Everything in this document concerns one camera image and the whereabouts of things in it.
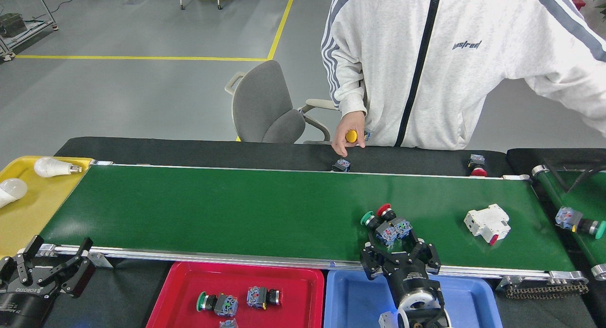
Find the yellow floor line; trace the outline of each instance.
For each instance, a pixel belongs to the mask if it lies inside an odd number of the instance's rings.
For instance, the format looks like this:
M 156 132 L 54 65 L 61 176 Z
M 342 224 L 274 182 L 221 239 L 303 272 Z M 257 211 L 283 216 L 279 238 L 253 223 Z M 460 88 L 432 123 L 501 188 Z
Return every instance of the yellow floor line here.
M 134 59 L 147 61 L 233 61 L 233 62 L 265 62 L 267 58 L 244 57 L 181 57 L 181 56 L 47 56 L 38 54 L 18 54 L 17 58 L 38 59 Z
M 286 9 L 284 9 L 284 14 L 282 15 L 280 26 L 277 27 L 276 37 L 273 39 L 271 49 L 269 50 L 269 54 L 267 55 L 268 60 L 273 59 L 274 54 L 276 54 L 277 43 L 280 41 L 280 37 L 282 36 L 282 30 L 284 29 L 284 24 L 286 24 L 286 18 L 288 18 L 288 13 L 290 13 L 290 7 L 292 5 L 293 0 L 288 0 L 288 4 L 286 4 Z

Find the gray office chair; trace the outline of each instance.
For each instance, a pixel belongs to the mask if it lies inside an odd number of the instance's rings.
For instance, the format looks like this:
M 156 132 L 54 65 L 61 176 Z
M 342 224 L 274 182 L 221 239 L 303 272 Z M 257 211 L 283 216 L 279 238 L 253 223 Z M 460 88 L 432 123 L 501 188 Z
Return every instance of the gray office chair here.
M 240 84 L 234 89 L 238 80 Z M 333 102 L 308 99 L 305 106 L 294 109 L 282 68 L 276 61 L 261 63 L 248 73 L 236 73 L 225 91 L 233 96 L 232 118 L 241 141 L 294 143 L 303 134 L 305 123 L 320 129 L 324 141 L 330 141 L 326 126 L 305 113 L 313 108 L 336 110 Z

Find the person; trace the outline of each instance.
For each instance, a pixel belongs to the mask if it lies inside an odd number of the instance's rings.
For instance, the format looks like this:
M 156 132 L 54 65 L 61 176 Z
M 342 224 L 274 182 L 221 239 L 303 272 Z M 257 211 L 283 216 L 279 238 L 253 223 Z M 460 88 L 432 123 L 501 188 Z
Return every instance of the person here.
M 571 0 L 333 0 L 321 47 L 344 157 L 364 132 L 373 145 L 464 149 L 506 78 L 606 136 L 606 43 Z

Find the blue tray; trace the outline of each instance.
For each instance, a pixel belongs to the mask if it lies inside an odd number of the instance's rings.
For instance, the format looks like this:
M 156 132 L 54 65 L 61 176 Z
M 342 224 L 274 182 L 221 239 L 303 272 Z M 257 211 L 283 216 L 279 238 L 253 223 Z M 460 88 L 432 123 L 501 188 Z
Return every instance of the blue tray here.
M 477 278 L 433 276 L 440 282 L 446 311 L 455 328 L 502 328 L 489 285 Z M 324 328 L 378 328 L 379 315 L 395 312 L 385 277 L 368 281 L 362 271 L 330 271 Z

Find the hand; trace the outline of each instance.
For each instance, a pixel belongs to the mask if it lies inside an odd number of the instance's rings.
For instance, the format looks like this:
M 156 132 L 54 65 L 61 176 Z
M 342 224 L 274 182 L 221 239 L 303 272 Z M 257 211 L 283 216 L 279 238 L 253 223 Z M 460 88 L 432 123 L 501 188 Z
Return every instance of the hand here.
M 347 142 L 345 136 L 350 130 L 355 130 L 357 133 L 356 142 Z M 333 149 L 335 152 L 342 156 L 347 157 L 346 147 L 354 147 L 359 144 L 360 147 L 366 147 L 364 142 L 364 112 L 351 112 L 347 113 L 341 119 L 335 132 L 335 138 L 333 140 Z

